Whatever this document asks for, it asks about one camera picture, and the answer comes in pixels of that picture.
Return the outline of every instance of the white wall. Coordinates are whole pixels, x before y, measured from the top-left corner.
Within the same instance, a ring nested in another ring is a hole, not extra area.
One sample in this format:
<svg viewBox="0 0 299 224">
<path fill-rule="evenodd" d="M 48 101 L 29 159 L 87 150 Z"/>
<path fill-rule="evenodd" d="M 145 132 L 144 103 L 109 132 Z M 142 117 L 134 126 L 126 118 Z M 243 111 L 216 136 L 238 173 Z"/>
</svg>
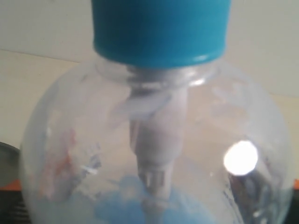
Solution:
<svg viewBox="0 0 299 224">
<path fill-rule="evenodd" d="M 299 1 L 232 0 L 225 58 L 268 91 L 299 97 Z M 89 0 L 0 0 L 0 49 L 93 56 Z"/>
</svg>

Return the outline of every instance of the blue liquid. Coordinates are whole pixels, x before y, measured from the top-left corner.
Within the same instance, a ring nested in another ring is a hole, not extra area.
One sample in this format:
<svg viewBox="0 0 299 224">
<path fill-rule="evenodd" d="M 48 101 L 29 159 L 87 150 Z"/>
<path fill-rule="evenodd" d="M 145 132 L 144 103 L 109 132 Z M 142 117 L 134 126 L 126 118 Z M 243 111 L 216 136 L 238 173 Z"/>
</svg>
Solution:
<svg viewBox="0 0 299 224">
<path fill-rule="evenodd" d="M 95 216 L 108 224 L 145 224 L 141 201 L 146 192 L 136 177 L 127 176 L 119 183 L 120 190 L 101 196 L 95 205 Z M 136 199 L 124 200 L 122 190 L 134 187 Z M 215 224 L 212 216 L 194 199 L 173 190 L 168 201 L 169 208 L 162 214 L 163 224 Z"/>
</svg>

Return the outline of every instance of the blue cap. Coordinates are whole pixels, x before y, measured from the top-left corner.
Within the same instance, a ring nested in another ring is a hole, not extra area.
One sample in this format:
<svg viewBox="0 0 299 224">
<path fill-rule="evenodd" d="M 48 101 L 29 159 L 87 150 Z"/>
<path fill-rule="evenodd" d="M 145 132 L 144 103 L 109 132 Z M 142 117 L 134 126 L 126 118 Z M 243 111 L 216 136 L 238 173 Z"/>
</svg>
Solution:
<svg viewBox="0 0 299 224">
<path fill-rule="evenodd" d="M 94 47 L 119 63 L 172 68 L 225 49 L 230 0 L 92 0 Z"/>
</svg>

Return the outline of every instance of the blue residue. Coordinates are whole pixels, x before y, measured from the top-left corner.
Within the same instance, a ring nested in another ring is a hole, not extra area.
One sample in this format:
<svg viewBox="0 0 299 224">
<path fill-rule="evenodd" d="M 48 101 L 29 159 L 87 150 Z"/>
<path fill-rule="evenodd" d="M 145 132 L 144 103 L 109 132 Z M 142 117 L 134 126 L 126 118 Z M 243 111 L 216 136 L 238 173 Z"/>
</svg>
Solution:
<svg viewBox="0 0 299 224">
<path fill-rule="evenodd" d="M 137 177 L 126 176 L 118 183 L 120 190 L 102 194 L 95 206 L 95 216 L 108 224 L 145 224 L 141 201 L 146 192 Z M 123 198 L 123 188 L 134 187 L 134 199 Z M 162 216 L 163 224 L 215 224 L 212 216 L 198 202 L 177 190 L 171 196 Z"/>
</svg>

